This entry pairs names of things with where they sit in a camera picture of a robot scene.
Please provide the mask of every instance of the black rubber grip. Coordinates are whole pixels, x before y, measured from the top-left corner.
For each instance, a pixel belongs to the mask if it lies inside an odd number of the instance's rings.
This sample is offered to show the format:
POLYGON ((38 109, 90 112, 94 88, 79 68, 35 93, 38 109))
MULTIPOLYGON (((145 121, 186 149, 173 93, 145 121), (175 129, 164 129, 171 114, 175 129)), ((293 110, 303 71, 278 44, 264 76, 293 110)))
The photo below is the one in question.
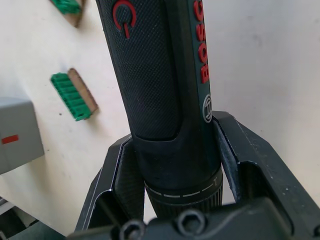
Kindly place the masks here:
POLYGON ((141 173, 164 189, 220 167, 201 0, 97 0, 141 173))

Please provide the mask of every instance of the bosch screwdriver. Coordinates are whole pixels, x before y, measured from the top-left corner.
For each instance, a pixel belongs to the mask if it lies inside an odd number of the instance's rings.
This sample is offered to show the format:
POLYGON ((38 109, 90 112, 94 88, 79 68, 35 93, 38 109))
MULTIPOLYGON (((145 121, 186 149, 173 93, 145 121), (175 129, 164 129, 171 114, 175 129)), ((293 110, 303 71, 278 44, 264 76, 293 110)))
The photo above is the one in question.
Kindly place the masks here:
POLYGON ((222 203, 201 0, 97 0, 145 188, 159 218, 222 203))

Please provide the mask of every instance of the textured grip surface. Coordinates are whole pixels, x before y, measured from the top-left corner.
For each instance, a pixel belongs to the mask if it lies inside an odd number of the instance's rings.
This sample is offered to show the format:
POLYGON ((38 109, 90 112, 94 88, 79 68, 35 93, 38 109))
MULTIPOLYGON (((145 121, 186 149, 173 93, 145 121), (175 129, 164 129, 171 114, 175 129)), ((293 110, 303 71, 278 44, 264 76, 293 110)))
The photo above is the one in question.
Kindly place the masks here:
POLYGON ((209 213, 212 209, 222 205, 222 192, 223 192, 223 183, 216 192, 206 199, 203 199, 198 202, 192 202, 190 204, 164 204, 159 202, 149 195, 150 202, 153 206, 155 214, 158 218, 168 219, 171 217, 177 217, 183 211, 187 209, 199 209, 203 213, 209 213))
POLYGON ((134 146, 131 140, 121 151, 118 172, 114 183, 114 193, 125 208, 129 218, 144 219, 145 188, 134 146))
POLYGON ((160 0, 117 2, 122 4, 98 1, 131 132, 142 139, 172 139, 181 121, 164 3, 160 0), (132 27, 134 15, 136 22, 132 27))
POLYGON ((201 0, 96 1, 145 182, 175 190, 208 181, 221 162, 209 73, 202 78, 201 0))

